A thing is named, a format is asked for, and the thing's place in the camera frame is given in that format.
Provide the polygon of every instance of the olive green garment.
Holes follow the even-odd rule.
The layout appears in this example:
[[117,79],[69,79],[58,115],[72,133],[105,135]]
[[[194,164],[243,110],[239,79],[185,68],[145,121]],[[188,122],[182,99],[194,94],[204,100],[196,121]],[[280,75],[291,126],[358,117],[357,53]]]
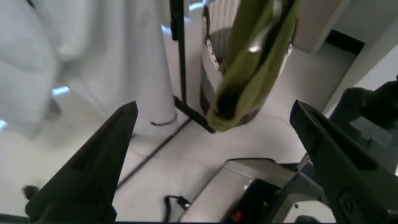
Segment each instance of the olive green garment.
[[281,18],[264,39],[262,50],[248,51],[260,30],[272,21],[273,3],[242,0],[239,5],[220,66],[224,78],[206,116],[217,131],[237,126],[242,116],[264,101],[278,77],[294,31],[299,0],[283,0]]

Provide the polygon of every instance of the black cable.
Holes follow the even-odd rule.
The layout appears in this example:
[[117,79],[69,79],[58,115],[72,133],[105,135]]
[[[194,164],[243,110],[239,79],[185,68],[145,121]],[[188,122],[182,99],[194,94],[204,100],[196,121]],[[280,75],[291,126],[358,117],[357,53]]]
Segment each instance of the black cable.
[[177,199],[177,204],[184,210],[187,210],[189,208],[189,206],[191,205],[191,203],[184,198],[183,196],[175,196],[175,195],[166,195],[163,198],[163,201],[165,203],[165,213],[164,213],[164,217],[163,217],[163,223],[168,223],[170,221],[170,214],[172,212],[172,206],[170,204],[170,198],[175,198]]

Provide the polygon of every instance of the tiled floor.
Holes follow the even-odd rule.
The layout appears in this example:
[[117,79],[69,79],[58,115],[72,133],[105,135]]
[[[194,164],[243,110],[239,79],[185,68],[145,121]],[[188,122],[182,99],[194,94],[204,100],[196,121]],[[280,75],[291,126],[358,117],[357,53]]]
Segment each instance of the tiled floor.
[[[188,102],[200,111],[201,23],[193,13],[186,26]],[[179,95],[177,43],[165,33],[174,94]],[[167,194],[192,198],[225,160],[235,157],[270,157],[277,162],[297,162],[304,149],[289,124],[295,99],[321,109],[354,60],[354,55],[324,45],[318,55],[294,49],[283,74],[257,118],[226,133],[210,134],[191,122],[117,193],[118,220],[159,221]],[[46,121],[33,141],[17,133],[0,133],[0,213],[24,215],[21,188],[43,185],[101,126],[103,119],[74,93],[59,96],[63,116]],[[179,113],[182,124],[186,116]],[[121,177],[140,163],[164,139],[137,136],[129,146]],[[181,212],[173,209],[173,218]]]

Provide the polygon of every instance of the red light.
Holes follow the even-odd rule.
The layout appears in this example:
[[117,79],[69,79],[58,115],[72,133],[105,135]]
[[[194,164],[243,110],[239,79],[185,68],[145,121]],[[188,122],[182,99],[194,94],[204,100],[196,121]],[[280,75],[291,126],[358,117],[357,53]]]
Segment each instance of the red light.
[[243,213],[241,211],[235,211],[232,213],[232,221],[240,222],[243,219]]

